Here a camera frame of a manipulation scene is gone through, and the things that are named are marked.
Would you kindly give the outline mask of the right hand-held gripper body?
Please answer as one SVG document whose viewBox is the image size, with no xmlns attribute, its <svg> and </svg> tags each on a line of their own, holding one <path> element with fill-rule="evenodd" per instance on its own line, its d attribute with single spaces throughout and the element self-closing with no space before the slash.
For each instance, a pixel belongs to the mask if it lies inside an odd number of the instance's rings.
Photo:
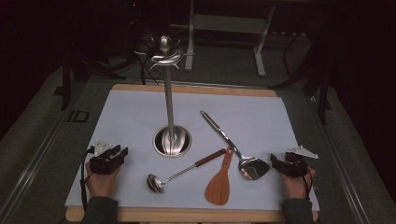
<svg viewBox="0 0 396 224">
<path fill-rule="evenodd" d="M 281 168 L 281 173 L 292 178 L 305 176 L 308 173 L 308 169 L 304 158 L 317 159 L 318 154 L 303 146 L 290 147 L 285 153 L 285 161 Z"/>
</svg>

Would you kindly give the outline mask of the grey metal stand frame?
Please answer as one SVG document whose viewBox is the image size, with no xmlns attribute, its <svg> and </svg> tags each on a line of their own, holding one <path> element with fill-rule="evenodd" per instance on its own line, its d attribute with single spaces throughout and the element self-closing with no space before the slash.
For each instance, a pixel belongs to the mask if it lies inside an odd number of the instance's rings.
<svg viewBox="0 0 396 224">
<path fill-rule="evenodd" d="M 265 77 L 266 72 L 262 60 L 262 49 L 265 39 L 269 34 L 269 28 L 275 14 L 275 10 L 276 6 L 270 6 L 265 19 L 196 14 L 194 12 L 194 0 L 190 0 L 189 42 L 186 54 L 185 70 L 187 72 L 192 70 L 194 55 L 193 35 L 195 30 L 244 33 L 261 36 L 258 45 L 253 48 L 253 56 L 258 76 Z"/>
</svg>

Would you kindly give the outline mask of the dark metal stand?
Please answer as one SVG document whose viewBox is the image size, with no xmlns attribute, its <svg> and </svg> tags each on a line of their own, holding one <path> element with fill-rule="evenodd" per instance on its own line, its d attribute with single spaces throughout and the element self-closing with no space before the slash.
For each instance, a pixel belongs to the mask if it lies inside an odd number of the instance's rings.
<svg viewBox="0 0 396 224">
<path fill-rule="evenodd" d="M 107 77 L 113 79 L 124 79 L 124 77 L 113 73 L 109 68 L 101 65 L 99 62 L 85 55 L 75 46 L 69 47 L 63 57 L 62 63 L 62 86 L 58 87 L 54 94 L 63 98 L 61 110 L 65 111 L 71 101 L 71 74 L 74 74 L 77 80 L 87 81 L 88 73 L 85 71 L 86 64 L 93 69 L 98 70 Z"/>
<path fill-rule="evenodd" d="M 303 93 L 305 96 L 309 96 L 311 99 L 314 99 L 316 92 L 319 91 L 318 118 L 323 125 L 326 125 L 327 93 L 329 89 L 330 72 L 324 63 L 314 63 L 312 57 L 318 50 L 319 38 L 316 37 L 308 48 L 301 64 L 294 70 L 291 77 L 283 82 L 269 86 L 268 89 L 282 90 L 305 79 L 306 83 L 303 87 Z"/>
</svg>

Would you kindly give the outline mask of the steel ladle with wooden handle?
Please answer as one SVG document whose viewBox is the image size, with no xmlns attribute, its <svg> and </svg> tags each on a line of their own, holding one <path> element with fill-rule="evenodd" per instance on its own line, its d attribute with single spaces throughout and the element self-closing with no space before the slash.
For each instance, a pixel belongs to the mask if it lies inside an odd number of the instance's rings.
<svg viewBox="0 0 396 224">
<path fill-rule="evenodd" d="M 191 166 L 189 166 L 189 167 L 177 172 L 176 174 L 165 178 L 164 180 L 161 180 L 158 176 L 156 176 L 154 174 L 149 174 L 148 177 L 147 177 L 147 180 L 146 180 L 147 185 L 148 185 L 149 189 L 152 192 L 163 193 L 164 192 L 164 186 L 168 182 L 173 180 L 174 178 L 176 178 L 176 177 L 178 177 L 180 175 L 183 175 L 183 174 L 187 173 L 188 171 L 190 171 L 190 170 L 192 170 L 194 168 L 200 167 L 200 166 L 202 166 L 202 165 L 204 165 L 204 164 L 206 164 L 206 163 L 208 163 L 210 161 L 213 161 L 214 159 L 218 158 L 219 156 L 221 156 L 221 155 L 223 155 L 225 153 L 226 153 L 226 150 L 224 148 L 220 149 L 217 152 L 212 153 L 212 154 L 210 154 L 210 155 L 208 155 L 208 156 L 196 161 L 193 165 L 191 165 Z"/>
</svg>

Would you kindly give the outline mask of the person's right hand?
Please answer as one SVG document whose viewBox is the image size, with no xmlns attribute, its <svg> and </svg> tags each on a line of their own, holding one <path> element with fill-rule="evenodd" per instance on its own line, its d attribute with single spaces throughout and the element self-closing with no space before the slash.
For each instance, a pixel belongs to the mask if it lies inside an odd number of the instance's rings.
<svg viewBox="0 0 396 224">
<path fill-rule="evenodd" d="M 309 198 L 309 193 L 312 188 L 313 177 L 316 170 L 308 167 L 307 174 L 304 177 L 292 178 L 279 173 L 282 179 L 285 194 L 288 199 L 304 199 Z"/>
</svg>

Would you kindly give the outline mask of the round steel plate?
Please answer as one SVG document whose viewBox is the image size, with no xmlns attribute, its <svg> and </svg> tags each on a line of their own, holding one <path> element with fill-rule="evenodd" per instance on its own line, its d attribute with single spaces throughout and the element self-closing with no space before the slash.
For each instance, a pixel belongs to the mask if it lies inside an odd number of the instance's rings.
<svg viewBox="0 0 396 224">
<path fill-rule="evenodd" d="M 190 149 L 192 138 L 186 128 L 176 125 L 174 121 L 171 68 L 178 68 L 177 64 L 183 59 L 184 53 L 172 42 L 169 35 L 162 35 L 147 52 L 136 54 L 145 55 L 151 61 L 152 68 L 160 66 L 163 70 L 167 125 L 154 134 L 154 149 L 165 158 L 180 157 Z"/>
</svg>

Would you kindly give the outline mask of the wooden rice paddle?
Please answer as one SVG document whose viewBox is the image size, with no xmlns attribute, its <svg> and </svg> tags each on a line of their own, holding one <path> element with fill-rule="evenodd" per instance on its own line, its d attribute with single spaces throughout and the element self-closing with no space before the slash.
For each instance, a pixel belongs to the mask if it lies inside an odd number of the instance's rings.
<svg viewBox="0 0 396 224">
<path fill-rule="evenodd" d="M 205 198 L 214 205 L 224 205 L 230 196 L 228 170 L 233 158 L 233 150 L 229 147 L 218 173 L 210 180 L 205 189 Z"/>
</svg>

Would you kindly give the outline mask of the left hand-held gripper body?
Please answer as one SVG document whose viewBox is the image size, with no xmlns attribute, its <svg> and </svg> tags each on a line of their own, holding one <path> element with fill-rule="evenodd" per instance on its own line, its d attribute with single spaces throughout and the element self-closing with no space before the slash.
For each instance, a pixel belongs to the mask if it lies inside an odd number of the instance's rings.
<svg viewBox="0 0 396 224">
<path fill-rule="evenodd" d="M 93 157 L 90 159 L 91 171 L 99 175 L 109 175 L 122 165 L 122 158 L 110 154 L 114 146 L 110 143 L 96 140 L 93 146 Z"/>
</svg>

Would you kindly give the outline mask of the person's left hand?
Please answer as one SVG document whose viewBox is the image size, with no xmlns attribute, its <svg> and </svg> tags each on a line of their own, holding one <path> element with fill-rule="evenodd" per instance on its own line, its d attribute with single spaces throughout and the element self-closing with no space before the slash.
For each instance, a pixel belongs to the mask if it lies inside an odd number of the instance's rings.
<svg viewBox="0 0 396 224">
<path fill-rule="evenodd" d="M 84 183 L 88 187 L 92 197 L 107 197 L 110 198 L 116 187 L 116 179 L 120 172 L 117 168 L 109 175 L 99 175 L 91 171 L 91 165 L 86 163 L 87 177 Z"/>
</svg>

